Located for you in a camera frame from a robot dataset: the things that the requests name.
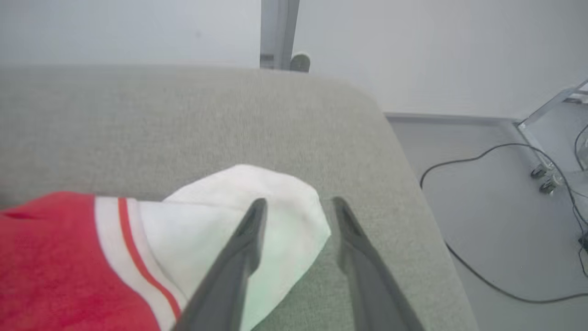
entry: red cloth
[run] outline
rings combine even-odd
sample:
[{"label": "red cloth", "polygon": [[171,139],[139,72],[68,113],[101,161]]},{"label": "red cloth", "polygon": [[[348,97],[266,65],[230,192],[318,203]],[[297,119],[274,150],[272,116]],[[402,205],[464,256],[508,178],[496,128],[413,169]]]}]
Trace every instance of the red cloth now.
[{"label": "red cloth", "polygon": [[54,193],[1,212],[1,330],[159,330],[103,255],[94,202]]}]

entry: red and white striped fabric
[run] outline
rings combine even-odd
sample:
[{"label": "red and white striped fabric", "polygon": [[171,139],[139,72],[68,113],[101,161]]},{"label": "red and white striped fabric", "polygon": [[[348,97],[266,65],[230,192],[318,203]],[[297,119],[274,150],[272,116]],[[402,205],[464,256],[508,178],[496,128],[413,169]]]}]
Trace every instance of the red and white striped fabric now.
[{"label": "red and white striped fabric", "polygon": [[0,224],[2,330],[168,330],[186,304],[134,199],[53,193]]},{"label": "red and white striped fabric", "polygon": [[53,193],[0,211],[0,330],[169,330],[258,197],[268,218],[243,309],[250,331],[330,236],[314,188],[250,165],[164,202]]}]

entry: black cable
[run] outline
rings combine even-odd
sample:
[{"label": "black cable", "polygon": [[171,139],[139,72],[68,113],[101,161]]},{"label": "black cable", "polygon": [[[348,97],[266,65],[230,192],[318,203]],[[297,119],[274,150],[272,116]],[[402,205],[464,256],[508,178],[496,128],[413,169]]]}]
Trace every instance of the black cable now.
[{"label": "black cable", "polygon": [[[579,218],[582,220],[582,222],[586,223],[586,219],[582,216],[582,214],[580,214],[580,211],[577,209],[576,206],[576,199],[574,198],[574,195],[572,193],[572,189],[570,187],[570,184],[567,181],[567,178],[563,175],[562,170],[557,166],[557,164],[553,161],[553,159],[551,157],[549,157],[549,155],[547,155],[545,152],[543,152],[542,150],[533,147],[531,145],[528,144],[521,144],[521,143],[508,143],[508,144],[502,144],[502,145],[497,145],[494,146],[492,148],[490,148],[489,150],[485,151],[484,153],[481,153],[479,156],[477,157],[472,157],[472,158],[464,158],[461,160],[453,160],[453,161],[447,161],[447,162],[443,162],[443,163],[439,163],[439,164],[435,164],[432,167],[428,168],[425,173],[423,173],[423,175],[420,178],[420,188],[423,188],[423,182],[425,181],[425,177],[427,176],[427,174],[429,172],[431,172],[433,169],[439,168],[439,167],[443,167],[443,166],[447,166],[449,164],[455,164],[455,163],[464,163],[464,162],[471,162],[471,161],[476,161],[481,159],[482,157],[484,157],[486,154],[490,153],[491,151],[497,149],[497,148],[501,148],[501,147],[507,147],[507,146],[522,146],[522,147],[526,147],[526,148],[530,148],[531,150],[540,153],[541,155],[543,155],[546,159],[548,159],[553,166],[557,169],[557,171],[559,171],[560,175],[562,176],[562,179],[566,185],[567,188],[567,192],[570,195],[570,200],[572,201],[572,205],[573,208],[575,208],[575,211],[578,212],[578,216]],[[584,232],[581,222],[579,219],[577,219],[578,224],[580,224],[580,228],[582,229],[582,233]],[[486,285],[490,286],[493,290],[502,293],[503,295],[510,297],[512,299],[521,301],[521,302],[526,302],[526,303],[533,303],[533,304],[546,304],[546,303],[556,303],[556,302],[562,302],[562,301],[566,301],[566,300],[570,300],[570,299],[575,299],[578,297],[584,297],[587,296],[588,297],[588,293],[578,293],[578,294],[573,294],[570,296],[564,296],[564,297],[557,297],[557,298],[553,298],[553,299],[547,299],[547,300],[532,300],[532,299],[525,299],[524,297],[520,297],[520,296],[516,296],[515,294],[509,293],[501,288],[499,288],[498,286],[494,285],[493,283],[491,283],[488,279],[484,278],[484,276],[482,276],[480,273],[478,273],[472,266],[470,266],[467,262],[465,262],[454,250],[453,248],[451,248],[451,246],[449,246],[448,242],[445,242],[445,245],[447,246],[447,249],[449,249],[449,251],[451,252],[451,254],[453,254],[453,256],[455,256],[456,259],[458,259],[458,261],[461,262],[461,264],[463,264],[463,266],[465,266],[466,269],[468,269],[471,273],[474,274],[474,276],[476,276],[478,279],[480,279],[482,282],[484,282]]]},{"label": "black cable", "polygon": [[586,273],[586,268],[584,268],[584,261],[582,261],[582,251],[584,250],[584,246],[586,245],[586,237],[584,236],[585,232],[584,232],[584,227],[582,227],[582,223],[580,222],[580,218],[582,217],[580,215],[580,211],[578,210],[578,208],[576,206],[572,207],[572,212],[574,213],[574,217],[576,218],[576,221],[578,222],[578,226],[580,227],[580,231],[582,232],[582,236],[580,238],[582,238],[582,242],[581,242],[581,247],[580,250],[578,251],[578,259],[580,260],[580,265],[582,266],[582,273],[584,274],[584,277],[588,278],[588,273]]},{"label": "black cable", "polygon": [[578,140],[580,139],[580,136],[584,133],[584,131],[586,131],[586,129],[588,129],[588,124],[586,124],[586,126],[580,131],[580,133],[578,133],[578,135],[576,136],[576,140],[574,141],[574,156],[576,157],[576,161],[578,162],[578,165],[580,166],[580,169],[582,169],[582,171],[584,171],[584,166],[582,165],[582,162],[580,162],[580,158],[578,157]]},{"label": "black cable", "polygon": [[572,189],[572,192],[576,193],[576,194],[577,194],[577,195],[579,195],[580,197],[584,197],[584,198],[588,199],[588,196],[587,196],[587,195],[585,195],[585,194],[582,194],[582,193],[580,193],[580,192],[578,192],[578,191],[576,191],[576,190],[574,190],[574,189]]}]

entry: gray fabric surface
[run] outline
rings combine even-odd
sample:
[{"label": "gray fabric surface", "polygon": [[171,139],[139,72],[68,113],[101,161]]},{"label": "gray fabric surface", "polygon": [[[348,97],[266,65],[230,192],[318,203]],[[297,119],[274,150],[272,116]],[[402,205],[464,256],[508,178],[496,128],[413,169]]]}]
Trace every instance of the gray fabric surface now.
[{"label": "gray fabric surface", "polygon": [[[0,203],[57,190],[161,200],[238,163],[347,199],[426,330],[476,330],[439,229],[392,129],[347,85],[206,68],[0,71]],[[337,229],[256,330],[353,330]]]}]

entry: white towel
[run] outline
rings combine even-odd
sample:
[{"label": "white towel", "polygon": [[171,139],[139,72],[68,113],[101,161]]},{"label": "white towel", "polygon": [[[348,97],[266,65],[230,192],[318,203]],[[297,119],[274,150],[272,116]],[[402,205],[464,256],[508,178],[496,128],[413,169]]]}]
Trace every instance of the white towel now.
[{"label": "white towel", "polygon": [[267,199],[268,217],[261,263],[246,292],[242,331],[253,329],[284,299],[330,236],[314,188],[286,174],[236,165],[180,188],[165,203],[139,203],[155,259],[190,298],[259,197]]}]

